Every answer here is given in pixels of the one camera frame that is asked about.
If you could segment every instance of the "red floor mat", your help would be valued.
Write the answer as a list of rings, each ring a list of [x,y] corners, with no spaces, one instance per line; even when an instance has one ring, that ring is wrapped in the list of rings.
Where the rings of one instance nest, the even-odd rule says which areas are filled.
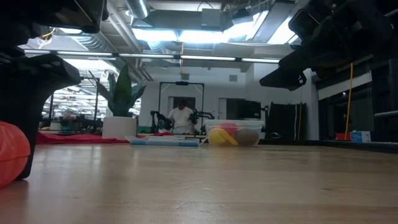
[[[72,136],[59,136],[37,132],[36,144],[99,144],[99,143],[127,143],[127,140],[103,139],[93,134],[77,134]]]

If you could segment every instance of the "wooden tabletop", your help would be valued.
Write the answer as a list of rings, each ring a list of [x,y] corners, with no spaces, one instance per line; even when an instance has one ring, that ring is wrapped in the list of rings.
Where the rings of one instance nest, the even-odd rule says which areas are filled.
[[[0,223],[398,223],[398,156],[327,147],[38,146]]]

